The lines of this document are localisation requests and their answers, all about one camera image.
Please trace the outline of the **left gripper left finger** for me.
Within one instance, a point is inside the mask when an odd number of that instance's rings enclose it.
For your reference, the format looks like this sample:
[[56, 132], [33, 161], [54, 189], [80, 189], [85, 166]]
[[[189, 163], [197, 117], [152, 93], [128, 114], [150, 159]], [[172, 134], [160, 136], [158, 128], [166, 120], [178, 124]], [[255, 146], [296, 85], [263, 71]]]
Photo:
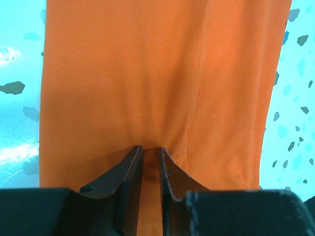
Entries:
[[75, 192], [69, 188], [3, 189], [3, 236], [134, 236], [143, 173], [143, 148]]

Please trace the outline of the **orange t-shirt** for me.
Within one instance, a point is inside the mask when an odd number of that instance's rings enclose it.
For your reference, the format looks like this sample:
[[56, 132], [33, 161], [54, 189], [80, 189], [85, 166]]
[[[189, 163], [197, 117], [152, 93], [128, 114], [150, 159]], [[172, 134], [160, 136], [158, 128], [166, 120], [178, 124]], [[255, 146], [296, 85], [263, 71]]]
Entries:
[[291, 1], [49, 0], [42, 187], [79, 187], [137, 145], [137, 234], [162, 235], [159, 148], [209, 189], [258, 189]]

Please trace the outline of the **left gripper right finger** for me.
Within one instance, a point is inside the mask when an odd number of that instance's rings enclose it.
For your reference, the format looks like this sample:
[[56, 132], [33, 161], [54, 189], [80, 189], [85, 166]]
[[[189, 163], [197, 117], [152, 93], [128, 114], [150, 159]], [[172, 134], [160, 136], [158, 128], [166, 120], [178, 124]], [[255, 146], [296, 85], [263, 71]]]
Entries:
[[165, 236], [312, 236], [314, 201], [288, 190], [213, 191], [159, 150]]

